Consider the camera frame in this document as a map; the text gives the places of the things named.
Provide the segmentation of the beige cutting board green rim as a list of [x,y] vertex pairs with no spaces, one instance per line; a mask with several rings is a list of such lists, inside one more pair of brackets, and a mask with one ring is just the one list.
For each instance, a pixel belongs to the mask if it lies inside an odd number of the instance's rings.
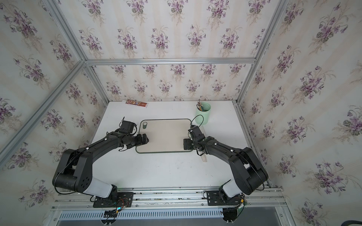
[[188,139],[190,119],[143,120],[139,133],[146,134],[149,142],[135,148],[139,154],[147,153],[185,153],[183,141]]

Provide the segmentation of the green pencil cup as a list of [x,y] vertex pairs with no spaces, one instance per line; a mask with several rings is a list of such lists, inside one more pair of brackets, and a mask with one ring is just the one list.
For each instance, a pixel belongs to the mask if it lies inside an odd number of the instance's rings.
[[201,102],[203,105],[204,111],[200,111],[197,108],[195,122],[198,125],[206,125],[209,120],[210,112],[211,112],[211,105],[207,102]]

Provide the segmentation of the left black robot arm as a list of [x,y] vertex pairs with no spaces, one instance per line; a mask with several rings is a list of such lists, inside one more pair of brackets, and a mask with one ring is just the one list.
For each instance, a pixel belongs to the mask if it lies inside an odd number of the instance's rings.
[[114,131],[87,147],[68,149],[60,158],[52,184],[55,188],[108,198],[114,187],[93,177],[93,163],[114,149],[122,147],[130,149],[148,142],[146,134],[135,136]]

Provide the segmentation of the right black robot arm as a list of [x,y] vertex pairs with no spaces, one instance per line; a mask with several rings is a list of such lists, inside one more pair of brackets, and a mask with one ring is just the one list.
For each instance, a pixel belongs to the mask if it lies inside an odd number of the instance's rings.
[[213,137],[191,137],[183,140],[184,150],[196,150],[199,156],[208,154],[229,164],[233,178],[219,188],[219,195],[231,199],[239,194],[250,195],[268,179],[266,169],[251,148],[234,148]]

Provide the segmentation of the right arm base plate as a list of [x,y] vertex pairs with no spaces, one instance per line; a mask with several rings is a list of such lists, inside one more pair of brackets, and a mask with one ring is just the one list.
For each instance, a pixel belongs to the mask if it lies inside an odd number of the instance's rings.
[[206,199],[208,206],[237,206],[241,205],[245,200],[243,194],[230,198],[221,190],[204,191],[203,197]]

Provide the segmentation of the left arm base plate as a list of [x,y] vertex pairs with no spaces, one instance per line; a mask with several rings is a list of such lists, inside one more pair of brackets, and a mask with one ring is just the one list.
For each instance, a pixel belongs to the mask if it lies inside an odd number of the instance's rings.
[[131,207],[133,196],[133,192],[118,192],[117,195],[110,194],[108,198],[96,197],[93,208]]

